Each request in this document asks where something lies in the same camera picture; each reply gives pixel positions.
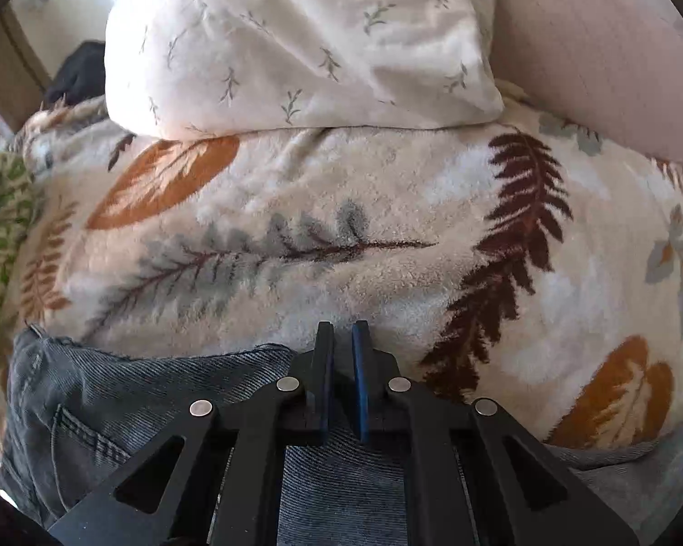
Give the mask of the cream leaf print blanket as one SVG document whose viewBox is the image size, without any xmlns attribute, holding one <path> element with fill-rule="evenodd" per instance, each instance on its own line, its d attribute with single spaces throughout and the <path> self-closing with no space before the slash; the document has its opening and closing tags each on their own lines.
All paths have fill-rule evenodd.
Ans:
<svg viewBox="0 0 683 546">
<path fill-rule="evenodd" d="M 683 171 L 508 94 L 440 131 L 172 142 L 101 101 L 14 143 L 35 195 L 25 324 L 121 355 L 302 350 L 365 320 L 404 375 L 574 449 L 683 424 Z"/>
</svg>

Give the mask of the white floral pillow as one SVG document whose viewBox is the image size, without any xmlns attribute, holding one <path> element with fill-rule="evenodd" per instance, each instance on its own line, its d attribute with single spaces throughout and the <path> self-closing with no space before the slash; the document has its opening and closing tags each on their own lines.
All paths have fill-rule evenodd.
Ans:
<svg viewBox="0 0 683 546">
<path fill-rule="evenodd" d="M 496 0 L 117 0 L 113 122 L 159 139 L 307 127 L 435 130 L 501 115 Z"/>
</svg>

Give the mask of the black garment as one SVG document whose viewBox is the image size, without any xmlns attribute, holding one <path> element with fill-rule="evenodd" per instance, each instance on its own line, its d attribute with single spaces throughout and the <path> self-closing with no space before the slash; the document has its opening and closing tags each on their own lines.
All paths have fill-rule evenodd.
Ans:
<svg viewBox="0 0 683 546">
<path fill-rule="evenodd" d="M 106 92 L 104 52 L 106 44 L 102 41 L 82 42 L 60 66 L 45 91 L 43 106 L 52 107 L 59 102 L 75 106 L 103 96 Z"/>
</svg>

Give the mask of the pink bolster cushion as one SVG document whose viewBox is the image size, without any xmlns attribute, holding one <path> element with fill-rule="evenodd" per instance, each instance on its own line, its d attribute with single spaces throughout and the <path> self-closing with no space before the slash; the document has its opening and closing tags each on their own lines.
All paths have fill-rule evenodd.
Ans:
<svg viewBox="0 0 683 546">
<path fill-rule="evenodd" d="M 498 0 L 491 64 L 543 109 L 683 167 L 683 16 L 670 0 Z"/>
</svg>

